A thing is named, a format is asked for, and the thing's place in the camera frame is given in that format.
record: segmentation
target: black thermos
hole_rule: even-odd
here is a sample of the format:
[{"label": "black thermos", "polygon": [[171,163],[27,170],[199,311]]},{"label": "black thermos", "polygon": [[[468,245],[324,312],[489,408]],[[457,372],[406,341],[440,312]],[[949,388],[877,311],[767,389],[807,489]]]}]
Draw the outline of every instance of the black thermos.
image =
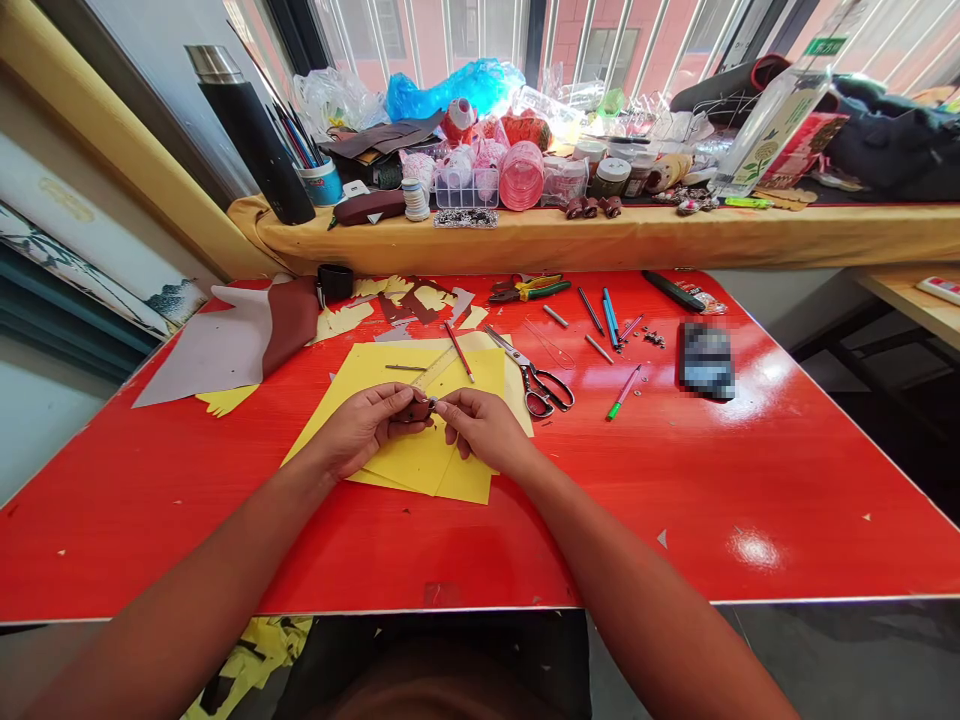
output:
[{"label": "black thermos", "polygon": [[316,217],[276,130],[253,86],[222,45],[185,45],[200,90],[233,141],[260,191],[284,225]]}]

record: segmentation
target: clear ruler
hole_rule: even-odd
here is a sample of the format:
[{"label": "clear ruler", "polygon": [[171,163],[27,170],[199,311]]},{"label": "clear ruler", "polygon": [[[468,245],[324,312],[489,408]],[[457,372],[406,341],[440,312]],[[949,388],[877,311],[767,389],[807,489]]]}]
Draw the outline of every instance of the clear ruler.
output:
[{"label": "clear ruler", "polygon": [[450,367],[450,365],[458,359],[459,355],[457,355],[457,349],[451,345],[444,351],[443,355],[430,363],[430,367],[420,373],[417,376],[417,379],[410,384],[426,392],[427,388],[430,387],[433,381],[440,377],[443,371]]}]

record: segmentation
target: pliers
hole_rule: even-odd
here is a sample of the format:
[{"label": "pliers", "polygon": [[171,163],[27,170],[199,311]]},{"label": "pliers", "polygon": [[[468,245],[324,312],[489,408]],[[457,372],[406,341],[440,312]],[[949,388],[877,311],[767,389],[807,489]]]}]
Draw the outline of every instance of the pliers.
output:
[{"label": "pliers", "polygon": [[[511,276],[509,282],[513,282],[513,278],[516,275]],[[561,290],[566,290],[573,286],[571,282],[560,282],[563,275],[546,275],[544,277],[534,278],[529,282],[518,282],[514,287],[502,292],[498,292],[496,295],[491,295],[488,302],[491,303],[508,303],[516,302],[517,300],[522,300],[527,302],[527,300],[535,300],[536,298],[541,297],[550,297],[551,295],[556,295]],[[503,287],[503,285],[509,285],[508,283],[499,283],[494,286],[494,290],[498,287]]]}]

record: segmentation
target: hand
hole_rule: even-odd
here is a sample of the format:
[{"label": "hand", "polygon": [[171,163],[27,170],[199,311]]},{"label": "hand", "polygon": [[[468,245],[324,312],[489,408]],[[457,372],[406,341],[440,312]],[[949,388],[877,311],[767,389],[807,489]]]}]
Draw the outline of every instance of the hand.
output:
[{"label": "hand", "polygon": [[353,475],[367,464],[388,440],[422,432],[433,425],[426,422],[392,422],[416,397],[425,401],[422,390],[403,383],[384,383],[348,398],[331,415],[291,463],[336,482]]},{"label": "hand", "polygon": [[496,395],[461,388],[437,403],[447,421],[447,445],[457,443],[464,460],[472,452],[494,470],[521,480],[540,453],[507,404]]}]

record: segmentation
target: red table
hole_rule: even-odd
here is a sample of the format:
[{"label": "red table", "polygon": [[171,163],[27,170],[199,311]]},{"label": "red table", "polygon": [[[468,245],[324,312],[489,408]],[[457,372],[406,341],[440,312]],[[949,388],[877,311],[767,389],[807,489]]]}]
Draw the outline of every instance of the red table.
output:
[{"label": "red table", "polygon": [[[665,273],[671,278],[678,273]],[[568,275],[600,310],[667,338],[631,338],[609,365],[574,290],[494,307],[489,321],[577,402],[537,426],[536,445],[715,602],[946,596],[960,593],[960,533],[722,288],[737,397],[678,389],[683,313],[636,272]],[[438,281],[489,295],[503,277]],[[524,318],[576,361],[558,367]],[[278,467],[357,330],[306,348],[223,419],[193,398],[130,409],[158,353],[0,514],[0,622],[115,615],[206,538]],[[415,337],[442,336],[415,323]],[[643,363],[642,397],[604,421]],[[666,547],[657,542],[666,530]],[[579,602],[524,495],[495,477],[489,506],[342,483],[286,559],[262,613],[569,607]]]}]

